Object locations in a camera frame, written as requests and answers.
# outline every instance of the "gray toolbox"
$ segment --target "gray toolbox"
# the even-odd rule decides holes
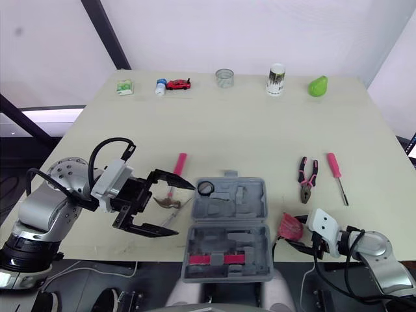
[[[257,177],[207,177],[197,182],[181,277],[185,283],[270,281],[273,260],[266,187]]]

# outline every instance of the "beige tabletop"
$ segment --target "beige tabletop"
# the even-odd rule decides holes
[[[190,90],[154,94],[159,78],[191,79]],[[117,80],[131,79],[135,93],[119,96]],[[130,158],[136,177],[147,177],[155,168],[172,171],[177,156],[188,153],[183,177],[218,177],[237,170],[242,177],[266,181],[270,234],[276,234],[283,212],[305,215],[320,207],[341,226],[380,231],[393,243],[399,260],[415,260],[416,170],[383,121],[365,87],[355,78],[329,77],[325,96],[307,93],[312,77],[287,76],[284,94],[270,97],[265,76],[236,75],[235,86],[221,89],[212,73],[154,73],[117,71],[87,105],[42,167],[64,157],[89,159],[102,140],[127,137],[137,149]],[[103,168],[120,157],[125,145],[105,146],[96,166]],[[345,207],[337,181],[326,162],[334,152],[350,202]],[[309,202],[300,202],[298,166],[303,156],[319,160],[317,185]],[[33,187],[41,180],[36,178]],[[168,187],[159,183],[154,195],[165,197]],[[187,200],[189,190],[176,190]],[[3,243],[17,217],[18,205],[1,226]],[[60,250],[67,258],[115,261],[182,261],[192,204],[172,222],[173,237],[149,239],[114,229],[115,214],[84,210]],[[160,224],[171,211],[150,201],[135,218]],[[330,256],[326,261],[337,261]],[[279,241],[276,261],[312,261],[286,242]]]

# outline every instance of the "screwdriver handle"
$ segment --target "screwdriver handle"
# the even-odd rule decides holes
[[[185,165],[185,161],[186,161],[187,157],[188,157],[188,154],[186,154],[186,153],[180,153],[179,154],[179,157],[177,158],[177,161],[176,161],[174,174],[177,174],[179,176],[182,174],[182,170],[183,170],[183,167]]]
[[[326,154],[326,158],[332,170],[333,177],[341,177],[341,172],[339,171],[338,162],[337,162],[337,159],[335,158],[335,154],[328,153]]]

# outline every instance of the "white wall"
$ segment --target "white wall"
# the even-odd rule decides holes
[[[416,12],[369,87],[369,93],[396,135],[416,133]]]
[[[0,5],[0,91],[15,106],[85,105],[114,72],[80,1]]]
[[[101,0],[133,68],[354,75],[368,86],[415,0]]]

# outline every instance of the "screwdriver shaft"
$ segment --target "screwdriver shaft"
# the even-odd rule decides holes
[[[344,205],[349,206],[350,204],[348,203],[348,199],[346,198],[346,195],[344,192],[343,184],[341,183],[341,179],[339,177],[338,177],[338,182],[339,182],[339,186],[341,187],[341,192],[343,193]]]

